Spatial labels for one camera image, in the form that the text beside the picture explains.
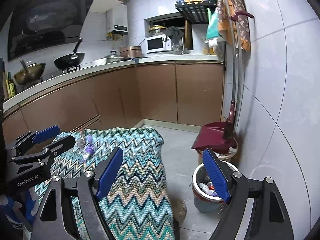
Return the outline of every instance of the silver bolt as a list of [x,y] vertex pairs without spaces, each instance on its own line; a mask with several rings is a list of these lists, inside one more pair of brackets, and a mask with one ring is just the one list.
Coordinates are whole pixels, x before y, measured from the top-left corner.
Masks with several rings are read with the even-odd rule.
[[60,179],[60,176],[56,175],[56,176],[53,176],[53,181],[58,181]]
[[242,177],[242,174],[241,174],[241,172],[239,172],[239,171],[235,171],[235,172],[233,173],[233,176],[235,176],[236,178],[241,178],[241,177]]
[[266,177],[266,182],[272,184],[273,183],[273,178]]
[[84,175],[85,175],[86,177],[91,177],[92,174],[93,174],[92,171],[86,171],[86,172],[84,173]]

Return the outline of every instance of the zigzag patterned tablecloth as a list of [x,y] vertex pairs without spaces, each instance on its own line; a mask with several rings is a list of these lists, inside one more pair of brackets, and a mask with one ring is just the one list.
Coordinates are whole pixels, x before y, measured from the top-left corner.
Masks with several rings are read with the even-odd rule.
[[[61,133],[55,140],[67,135]],[[74,148],[55,158],[51,174],[63,178],[79,177],[107,159],[115,146],[122,148],[124,159],[116,180],[106,198],[99,203],[104,218],[117,240],[173,240],[172,208],[166,191],[166,178],[161,160],[162,137],[153,128],[106,131],[85,130],[92,136],[95,154],[81,163],[84,149]],[[41,201],[51,179],[35,186]],[[89,239],[78,198],[72,199],[76,222],[82,239]]]

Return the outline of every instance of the teal bag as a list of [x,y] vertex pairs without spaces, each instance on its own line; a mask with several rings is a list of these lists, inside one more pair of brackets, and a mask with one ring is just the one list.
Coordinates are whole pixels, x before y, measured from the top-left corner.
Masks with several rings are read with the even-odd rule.
[[209,16],[209,25],[206,34],[206,40],[212,40],[213,38],[219,37],[218,32],[218,8],[214,10],[214,13],[211,14],[210,9],[208,8],[208,16]]

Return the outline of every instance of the countertop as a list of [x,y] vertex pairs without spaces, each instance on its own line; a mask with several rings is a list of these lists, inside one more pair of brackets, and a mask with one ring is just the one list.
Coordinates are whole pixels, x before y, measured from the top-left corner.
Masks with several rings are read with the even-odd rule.
[[[183,61],[203,61],[203,62],[221,62],[218,60],[218,57],[216,55],[197,55],[197,54],[190,54],[190,55],[163,55],[159,57],[148,57],[148,58],[142,58],[139,60],[139,64],[146,64],[146,63],[155,63],[155,62],[172,62],[172,63],[178,63]],[[81,76],[94,74],[95,72],[100,72],[103,70],[111,69],[111,68],[121,68],[129,65],[134,65],[134,60],[126,60],[126,61],[120,61],[120,62],[114,62],[114,63],[108,63],[104,65],[99,66],[91,66],[87,68],[83,68],[77,71],[73,71],[70,73],[66,73],[51,79],[48,79],[46,81],[43,81],[27,90],[24,90],[23,92],[19,93],[18,95],[14,96],[13,98],[10,98],[8,101],[4,103],[4,112],[9,110],[10,108],[14,107],[15,105],[19,104],[23,100],[43,91],[47,88],[50,88],[52,86],[61,84],[63,82],[69,81],[71,79],[79,78]]]

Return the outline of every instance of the wok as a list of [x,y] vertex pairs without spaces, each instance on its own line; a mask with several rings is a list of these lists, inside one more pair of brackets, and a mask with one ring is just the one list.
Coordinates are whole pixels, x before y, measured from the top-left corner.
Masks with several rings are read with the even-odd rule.
[[81,64],[84,59],[84,52],[77,52],[81,42],[82,39],[80,38],[75,49],[73,50],[73,54],[65,55],[63,57],[57,58],[54,61],[54,64],[58,69],[65,70],[67,68],[78,66]]
[[45,63],[35,63],[27,67],[24,60],[21,60],[23,69],[14,74],[14,79],[19,85],[25,85],[29,82],[39,79],[43,72]]

